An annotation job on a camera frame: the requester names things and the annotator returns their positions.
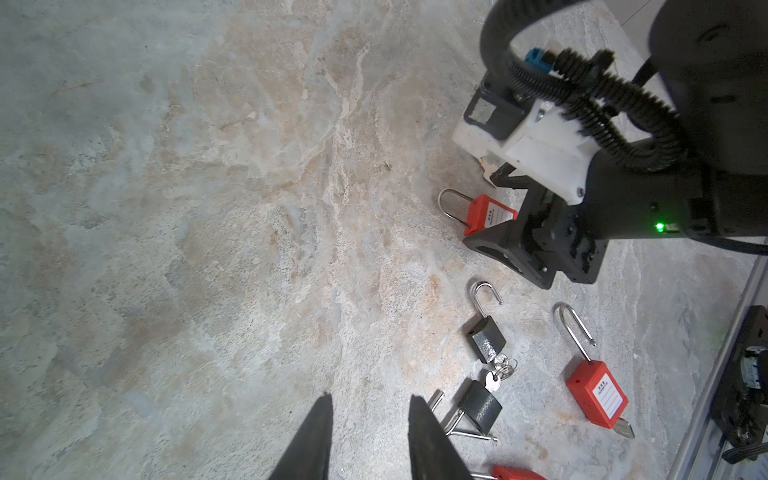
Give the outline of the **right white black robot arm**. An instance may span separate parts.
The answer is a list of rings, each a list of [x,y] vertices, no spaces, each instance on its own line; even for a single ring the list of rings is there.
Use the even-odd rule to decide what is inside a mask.
[[[591,284],[608,243],[688,238],[763,256],[767,233],[767,5],[668,1],[632,79],[614,54],[513,40],[566,8],[500,1],[480,36],[486,69],[454,139],[501,162],[500,188],[522,189],[517,215],[473,208],[464,244],[539,288],[562,273]]]

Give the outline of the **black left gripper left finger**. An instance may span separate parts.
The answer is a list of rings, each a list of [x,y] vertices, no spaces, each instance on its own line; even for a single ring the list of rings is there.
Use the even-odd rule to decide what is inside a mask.
[[[269,480],[327,480],[333,435],[333,401],[320,396],[310,409]]]

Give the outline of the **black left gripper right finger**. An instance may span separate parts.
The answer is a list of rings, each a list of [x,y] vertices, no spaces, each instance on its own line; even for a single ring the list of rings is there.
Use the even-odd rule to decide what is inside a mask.
[[[427,402],[412,395],[408,414],[411,475],[415,480],[472,478]]]

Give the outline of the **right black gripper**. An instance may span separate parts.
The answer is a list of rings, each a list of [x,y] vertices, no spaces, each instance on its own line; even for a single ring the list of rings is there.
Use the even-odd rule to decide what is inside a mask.
[[[534,181],[504,163],[490,176],[497,188],[530,189]],[[557,273],[578,284],[593,284],[608,242],[587,232],[583,212],[550,191],[529,191],[517,221],[466,236],[470,250],[501,263],[535,286],[548,290]]]

